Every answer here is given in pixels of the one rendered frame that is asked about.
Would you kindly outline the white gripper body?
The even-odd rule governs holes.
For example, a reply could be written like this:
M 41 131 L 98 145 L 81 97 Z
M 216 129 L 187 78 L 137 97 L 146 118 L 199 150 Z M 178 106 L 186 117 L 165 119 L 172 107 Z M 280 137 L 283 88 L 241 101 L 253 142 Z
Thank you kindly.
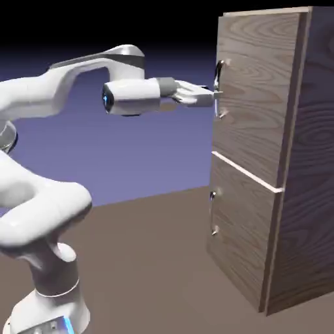
M 176 80 L 177 89 L 171 96 L 176 102 L 188 107 L 212 107 L 214 92 L 206 86 L 196 85 L 182 80 Z

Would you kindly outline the long curved metal handle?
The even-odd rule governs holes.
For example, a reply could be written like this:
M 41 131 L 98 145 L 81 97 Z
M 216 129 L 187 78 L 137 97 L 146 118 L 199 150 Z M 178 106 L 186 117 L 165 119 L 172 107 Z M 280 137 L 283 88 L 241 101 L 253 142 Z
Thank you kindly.
M 221 91 L 220 90 L 220 75 L 221 71 L 224 67 L 224 60 L 218 60 L 216 67 L 215 67 L 215 77 L 214 77 L 214 82 L 213 82 L 213 92 L 214 91 Z M 224 117 L 224 114 L 220 112 L 219 110 L 219 100 L 215 99 L 215 117 L 217 119 L 222 119 Z

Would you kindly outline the large wood cabinet door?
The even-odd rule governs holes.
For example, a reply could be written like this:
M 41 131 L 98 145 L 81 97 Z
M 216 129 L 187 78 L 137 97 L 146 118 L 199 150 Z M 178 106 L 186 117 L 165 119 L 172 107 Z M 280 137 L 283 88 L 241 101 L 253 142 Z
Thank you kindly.
M 219 19 L 219 116 L 213 150 L 281 188 L 284 124 L 298 36 L 298 12 L 227 14 Z

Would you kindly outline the light wood cabinet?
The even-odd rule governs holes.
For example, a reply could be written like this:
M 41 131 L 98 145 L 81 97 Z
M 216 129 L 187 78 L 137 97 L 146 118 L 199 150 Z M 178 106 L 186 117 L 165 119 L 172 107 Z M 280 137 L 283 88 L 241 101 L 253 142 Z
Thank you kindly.
M 227 12 L 298 12 L 288 114 L 281 155 L 281 188 L 219 157 L 281 193 L 271 231 L 264 314 L 334 292 L 334 0 L 327 7 Z

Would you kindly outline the small wood cabinet door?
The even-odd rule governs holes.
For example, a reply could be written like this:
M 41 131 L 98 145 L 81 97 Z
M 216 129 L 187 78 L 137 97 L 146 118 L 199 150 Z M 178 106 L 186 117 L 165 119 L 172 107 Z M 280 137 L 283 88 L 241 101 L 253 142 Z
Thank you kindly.
M 211 155 L 209 190 L 215 191 L 208 251 L 223 273 L 258 311 L 264 310 L 271 231 L 281 193 Z

